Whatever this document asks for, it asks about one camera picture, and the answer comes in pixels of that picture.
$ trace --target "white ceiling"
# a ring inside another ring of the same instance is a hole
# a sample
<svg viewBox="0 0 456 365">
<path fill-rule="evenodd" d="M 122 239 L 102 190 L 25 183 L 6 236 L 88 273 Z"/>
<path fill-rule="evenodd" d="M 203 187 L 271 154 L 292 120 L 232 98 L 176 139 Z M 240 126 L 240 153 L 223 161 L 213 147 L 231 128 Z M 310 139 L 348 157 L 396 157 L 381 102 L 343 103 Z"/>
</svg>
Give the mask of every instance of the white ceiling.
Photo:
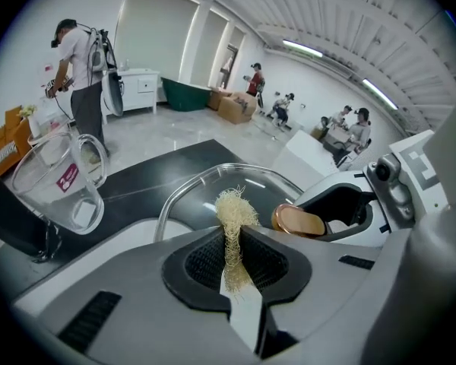
<svg viewBox="0 0 456 365">
<path fill-rule="evenodd" d="M 288 39 L 322 51 L 434 129 L 456 103 L 456 27 L 435 0 L 214 1 L 268 47 L 289 52 Z"/>
</svg>

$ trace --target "gray pants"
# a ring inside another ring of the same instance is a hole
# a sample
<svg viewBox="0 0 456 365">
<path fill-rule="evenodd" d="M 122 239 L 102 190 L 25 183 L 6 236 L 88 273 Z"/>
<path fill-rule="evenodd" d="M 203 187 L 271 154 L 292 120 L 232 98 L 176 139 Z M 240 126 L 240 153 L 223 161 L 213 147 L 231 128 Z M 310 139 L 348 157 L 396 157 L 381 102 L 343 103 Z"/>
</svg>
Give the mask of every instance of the gray pants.
<svg viewBox="0 0 456 365">
<path fill-rule="evenodd" d="M 71 95 L 71 111 L 80 134 L 90 134 L 105 146 L 101 115 L 101 81 L 75 90 Z"/>
</svg>

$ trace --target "measuring jug handle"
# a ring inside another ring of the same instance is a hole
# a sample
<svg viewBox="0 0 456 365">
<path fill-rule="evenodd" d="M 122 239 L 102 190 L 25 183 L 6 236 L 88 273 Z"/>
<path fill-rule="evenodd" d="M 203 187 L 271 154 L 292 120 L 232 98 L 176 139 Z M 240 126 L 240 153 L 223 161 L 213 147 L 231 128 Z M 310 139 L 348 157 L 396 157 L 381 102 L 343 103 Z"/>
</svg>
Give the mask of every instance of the measuring jug handle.
<svg viewBox="0 0 456 365">
<path fill-rule="evenodd" d="M 91 144 L 93 144 L 97 150 L 98 150 L 98 154 L 100 155 L 100 159 L 101 159 L 101 174 L 100 174 L 100 177 L 98 177 L 97 179 L 91 179 L 90 176 L 88 175 L 88 179 L 94 184 L 94 186 L 96 186 L 97 188 L 101 187 L 105 181 L 106 181 L 106 168 L 107 168 L 107 164 L 109 163 L 109 159 L 108 159 L 108 156 L 106 155 L 106 151 L 105 151 L 105 148 L 104 146 L 101 144 L 100 141 L 98 141 L 95 137 L 93 137 L 92 135 L 90 134 L 81 134 L 79 135 L 77 138 L 76 138 L 76 142 L 78 144 L 78 148 L 79 148 L 79 152 L 81 153 L 81 149 L 83 147 L 83 144 L 87 143 L 87 142 L 90 142 Z"/>
</svg>

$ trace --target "black countertop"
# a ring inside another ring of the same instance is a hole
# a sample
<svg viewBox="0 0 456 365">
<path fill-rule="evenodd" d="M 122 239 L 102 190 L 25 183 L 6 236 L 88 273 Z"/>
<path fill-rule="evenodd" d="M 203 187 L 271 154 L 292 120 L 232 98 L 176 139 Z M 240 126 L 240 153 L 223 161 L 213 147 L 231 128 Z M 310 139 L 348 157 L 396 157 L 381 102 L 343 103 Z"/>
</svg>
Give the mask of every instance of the black countertop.
<svg viewBox="0 0 456 365">
<path fill-rule="evenodd" d="M 98 227 L 86 235 L 61 228 L 63 244 L 52 261 L 37 264 L 7 244 L 0 248 L 0 286 L 5 298 L 13 301 L 28 288 L 130 224 L 159 217 L 167 198 L 193 176 L 221 163 L 242 162 L 223 145 L 211 140 L 114 173 L 99 188 L 105 212 Z M 259 213 L 261 225 L 271 228 L 271 212 L 277 205 L 287 202 L 289 196 L 263 177 L 250 177 L 258 185 L 246 182 L 241 174 L 233 174 L 193 189 L 174 205 L 169 218 L 193 230 L 218 225 L 215 213 L 203 204 L 213 204 L 221 191 L 240 185 L 245 186 L 243 197 Z"/>
</svg>

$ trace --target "dried loofah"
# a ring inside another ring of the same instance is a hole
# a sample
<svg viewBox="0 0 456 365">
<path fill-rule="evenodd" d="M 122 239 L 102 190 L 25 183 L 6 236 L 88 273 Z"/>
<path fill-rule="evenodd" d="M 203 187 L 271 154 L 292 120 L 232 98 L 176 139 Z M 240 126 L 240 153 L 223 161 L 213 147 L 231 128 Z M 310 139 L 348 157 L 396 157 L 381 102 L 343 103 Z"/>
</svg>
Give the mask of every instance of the dried loofah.
<svg viewBox="0 0 456 365">
<path fill-rule="evenodd" d="M 251 282 L 245 267 L 240 264 L 240 228 L 244 225 L 260 225 L 257 212 L 248 200 L 242 198 L 245 188 L 222 191 L 214 205 L 217 217 L 225 232 L 225 283 L 229 292 L 237 292 L 243 285 Z"/>
</svg>

